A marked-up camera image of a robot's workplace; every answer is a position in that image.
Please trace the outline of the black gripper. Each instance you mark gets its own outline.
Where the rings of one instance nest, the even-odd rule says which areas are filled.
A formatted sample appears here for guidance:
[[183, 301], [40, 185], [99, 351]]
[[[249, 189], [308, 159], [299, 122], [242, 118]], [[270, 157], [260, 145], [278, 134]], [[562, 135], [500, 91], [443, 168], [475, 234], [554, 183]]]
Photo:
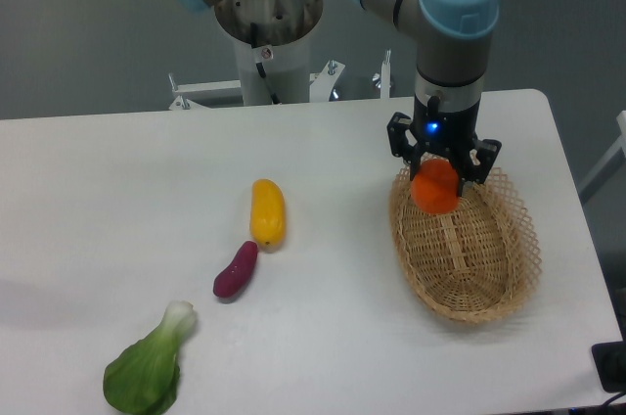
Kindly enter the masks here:
[[396, 112], [386, 126], [391, 154], [402, 159], [410, 169], [410, 179], [420, 171], [425, 153], [452, 160], [458, 175], [457, 196], [467, 183], [483, 184], [498, 158], [502, 143], [495, 139], [477, 139], [475, 128], [480, 102], [459, 112], [444, 112], [438, 106], [435, 115], [414, 98], [413, 119]]

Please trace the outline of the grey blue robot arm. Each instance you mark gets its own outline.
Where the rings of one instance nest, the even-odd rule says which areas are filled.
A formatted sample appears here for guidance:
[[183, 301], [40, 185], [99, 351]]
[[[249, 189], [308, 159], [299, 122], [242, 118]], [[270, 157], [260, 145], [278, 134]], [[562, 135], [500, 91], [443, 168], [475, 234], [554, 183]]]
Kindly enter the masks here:
[[[501, 144], [475, 131], [500, 0], [353, 0], [417, 44], [414, 111], [387, 127], [391, 153], [419, 172], [423, 156], [446, 159], [461, 183], [486, 180]], [[306, 39], [323, 0], [180, 0], [212, 9], [242, 49], [238, 60], [247, 105], [307, 102]]]

